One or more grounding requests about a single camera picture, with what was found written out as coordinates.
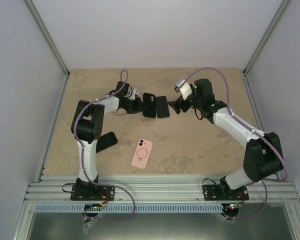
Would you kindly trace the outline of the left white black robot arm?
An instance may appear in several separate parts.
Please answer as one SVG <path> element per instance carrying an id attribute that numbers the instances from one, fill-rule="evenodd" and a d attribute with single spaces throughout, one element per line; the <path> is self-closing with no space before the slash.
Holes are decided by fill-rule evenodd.
<path id="1" fill-rule="evenodd" d="M 71 132 L 78 145 L 80 161 L 73 191 L 82 193 L 89 200 L 97 198 L 100 193 L 96 149 L 103 130 L 104 116 L 119 109 L 125 110 L 127 114 L 140 113 L 146 109 L 139 97 L 139 90 L 121 81 L 115 90 L 102 98 L 80 100 L 72 120 Z"/>

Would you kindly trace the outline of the black phone with blue edge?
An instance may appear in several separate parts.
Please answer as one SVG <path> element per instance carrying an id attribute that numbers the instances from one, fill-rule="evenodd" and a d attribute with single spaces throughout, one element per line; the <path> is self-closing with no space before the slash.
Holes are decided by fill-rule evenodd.
<path id="1" fill-rule="evenodd" d="M 156 115 L 158 119 L 170 117 L 169 105 L 166 96 L 158 96 L 156 98 Z"/>

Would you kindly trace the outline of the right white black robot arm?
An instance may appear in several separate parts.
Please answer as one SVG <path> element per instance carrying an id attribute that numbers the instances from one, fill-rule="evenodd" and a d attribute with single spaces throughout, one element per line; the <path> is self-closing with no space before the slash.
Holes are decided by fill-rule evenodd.
<path id="1" fill-rule="evenodd" d="M 207 119 L 222 128 L 244 148 L 242 167 L 220 179 L 218 188 L 222 198 L 230 200 L 241 187 L 284 169 L 279 136 L 254 128 L 234 114 L 225 102 L 216 100 L 208 79 L 198 79 L 194 84 L 180 80 L 174 89 L 181 96 L 168 104 L 177 114 L 194 109 L 198 120 Z"/>

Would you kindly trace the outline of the black phone case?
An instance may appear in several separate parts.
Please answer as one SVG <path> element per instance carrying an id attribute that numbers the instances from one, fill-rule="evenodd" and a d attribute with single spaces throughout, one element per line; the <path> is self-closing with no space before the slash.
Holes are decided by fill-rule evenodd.
<path id="1" fill-rule="evenodd" d="M 143 94 L 143 104 L 145 105 L 143 116 L 145 118 L 156 118 L 156 96 L 145 92 Z"/>

